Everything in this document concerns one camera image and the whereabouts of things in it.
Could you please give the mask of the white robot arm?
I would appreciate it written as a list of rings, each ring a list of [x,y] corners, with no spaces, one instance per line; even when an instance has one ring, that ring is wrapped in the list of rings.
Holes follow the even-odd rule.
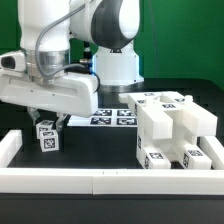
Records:
[[[20,50],[0,55],[0,100],[89,117],[97,91],[125,91],[139,84],[133,39],[139,0],[17,0]]]

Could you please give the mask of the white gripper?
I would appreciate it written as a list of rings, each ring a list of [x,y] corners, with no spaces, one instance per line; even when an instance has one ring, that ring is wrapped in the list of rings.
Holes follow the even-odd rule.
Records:
[[[22,51],[0,55],[0,100],[26,106],[33,125],[40,119],[37,109],[56,112],[55,129],[60,132],[67,115],[90,117],[98,109],[97,78],[68,72],[53,83],[38,84],[25,74]]]

